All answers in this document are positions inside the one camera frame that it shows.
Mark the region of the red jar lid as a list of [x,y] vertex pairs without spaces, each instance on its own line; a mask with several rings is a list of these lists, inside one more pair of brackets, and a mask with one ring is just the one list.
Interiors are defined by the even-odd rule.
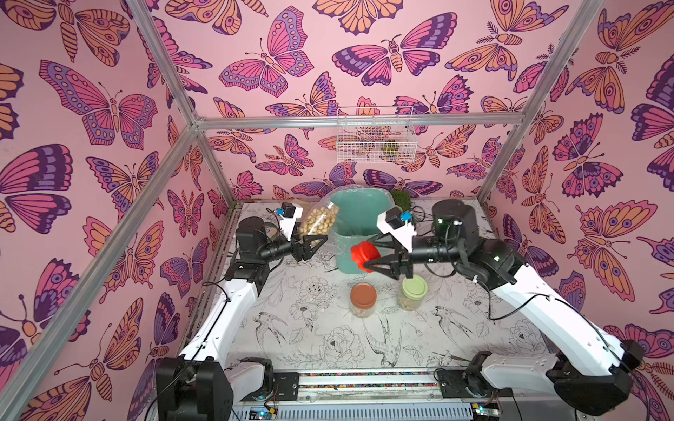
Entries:
[[379,250],[368,241],[363,241],[351,247],[351,259],[361,271],[372,273],[372,270],[366,268],[365,264],[370,261],[375,261],[380,257],[381,254]]

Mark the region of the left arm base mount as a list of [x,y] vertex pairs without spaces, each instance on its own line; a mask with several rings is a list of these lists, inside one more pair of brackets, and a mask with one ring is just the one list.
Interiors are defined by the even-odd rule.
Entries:
[[260,390],[248,394],[242,402],[297,401],[298,393],[299,373],[281,372],[275,373],[272,380],[265,380]]

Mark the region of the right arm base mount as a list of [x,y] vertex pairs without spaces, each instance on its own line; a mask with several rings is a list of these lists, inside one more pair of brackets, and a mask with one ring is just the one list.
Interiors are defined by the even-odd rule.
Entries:
[[466,373],[462,369],[437,368],[433,377],[438,383],[443,398],[475,398],[489,400],[497,397],[513,397],[511,389],[495,389],[481,375]]

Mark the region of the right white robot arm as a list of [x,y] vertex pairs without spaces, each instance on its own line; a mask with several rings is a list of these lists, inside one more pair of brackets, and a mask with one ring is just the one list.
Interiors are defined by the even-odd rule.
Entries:
[[466,280],[513,307],[557,347],[555,354],[508,357],[477,353],[463,370],[465,389],[475,397],[502,389],[526,389],[557,396],[577,412],[599,417],[628,400],[643,350],[587,319],[563,299],[535,268],[502,240],[480,236],[475,210],[446,199],[435,203],[428,236],[417,235],[410,212],[398,206],[377,217],[380,246],[390,237],[391,254],[364,263],[391,279],[410,279],[417,265],[447,263]]

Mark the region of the clear jar of peanuts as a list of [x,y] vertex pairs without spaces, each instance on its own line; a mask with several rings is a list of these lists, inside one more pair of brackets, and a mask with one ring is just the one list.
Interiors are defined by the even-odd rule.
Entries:
[[303,219],[299,228],[299,236],[310,234],[328,235],[336,222],[340,208],[334,203],[314,207]]

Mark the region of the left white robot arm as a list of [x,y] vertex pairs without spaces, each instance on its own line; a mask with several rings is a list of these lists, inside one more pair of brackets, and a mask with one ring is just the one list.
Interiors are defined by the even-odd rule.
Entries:
[[281,217],[274,227],[277,234],[271,237],[270,224],[261,218],[238,224],[233,259],[212,284],[219,296],[190,343],[177,357],[159,364],[147,420],[237,419],[236,403],[249,397],[268,401],[277,392],[270,360],[247,357],[233,368],[226,360],[240,324],[270,277],[272,262],[287,256],[308,261],[328,236],[304,232],[295,217]]

